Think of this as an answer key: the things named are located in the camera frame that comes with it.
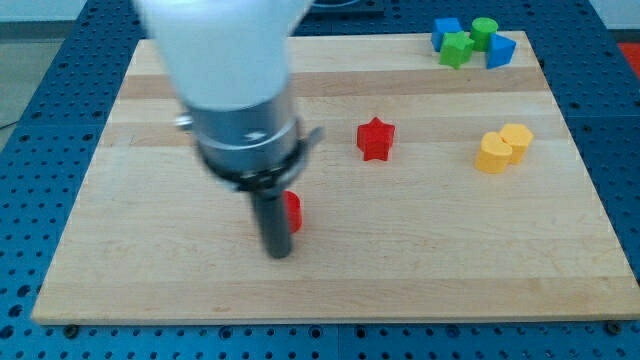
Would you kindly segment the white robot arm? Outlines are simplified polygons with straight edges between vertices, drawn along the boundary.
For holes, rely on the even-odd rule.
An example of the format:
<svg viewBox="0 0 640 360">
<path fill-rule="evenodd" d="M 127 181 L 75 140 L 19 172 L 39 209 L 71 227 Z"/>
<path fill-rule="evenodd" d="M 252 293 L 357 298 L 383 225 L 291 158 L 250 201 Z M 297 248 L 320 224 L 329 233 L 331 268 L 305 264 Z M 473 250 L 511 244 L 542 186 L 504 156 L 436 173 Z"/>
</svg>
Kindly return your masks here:
<svg viewBox="0 0 640 360">
<path fill-rule="evenodd" d="M 185 112 L 198 154 L 248 193 L 267 253 L 292 250 L 283 193 L 322 128 L 303 132 L 291 88 L 288 38 L 312 0 L 136 0 Z"/>
</svg>

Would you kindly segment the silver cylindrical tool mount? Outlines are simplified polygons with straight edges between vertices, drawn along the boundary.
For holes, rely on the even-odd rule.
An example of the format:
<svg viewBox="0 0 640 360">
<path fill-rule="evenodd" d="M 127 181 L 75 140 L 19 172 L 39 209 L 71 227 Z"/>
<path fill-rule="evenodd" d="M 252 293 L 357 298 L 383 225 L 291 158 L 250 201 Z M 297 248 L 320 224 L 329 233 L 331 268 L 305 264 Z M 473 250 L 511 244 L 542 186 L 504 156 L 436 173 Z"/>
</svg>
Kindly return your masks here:
<svg viewBox="0 0 640 360">
<path fill-rule="evenodd" d="M 324 138 L 303 133 L 291 87 L 237 110 L 188 106 L 176 126 L 195 139 L 209 170 L 235 191 L 281 192 L 305 169 L 311 149 Z"/>
</svg>

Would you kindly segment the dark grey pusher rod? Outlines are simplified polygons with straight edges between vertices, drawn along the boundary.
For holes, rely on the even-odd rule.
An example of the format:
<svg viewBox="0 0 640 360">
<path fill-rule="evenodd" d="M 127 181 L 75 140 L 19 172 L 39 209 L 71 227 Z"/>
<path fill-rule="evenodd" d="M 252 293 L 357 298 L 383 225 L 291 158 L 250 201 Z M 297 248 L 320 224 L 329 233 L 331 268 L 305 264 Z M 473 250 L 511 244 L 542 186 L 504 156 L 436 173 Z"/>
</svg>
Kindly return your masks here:
<svg viewBox="0 0 640 360">
<path fill-rule="evenodd" d="M 283 188 L 275 188 L 250 194 L 260 238 L 267 254 L 274 259 L 285 258 L 292 251 L 283 193 Z"/>
</svg>

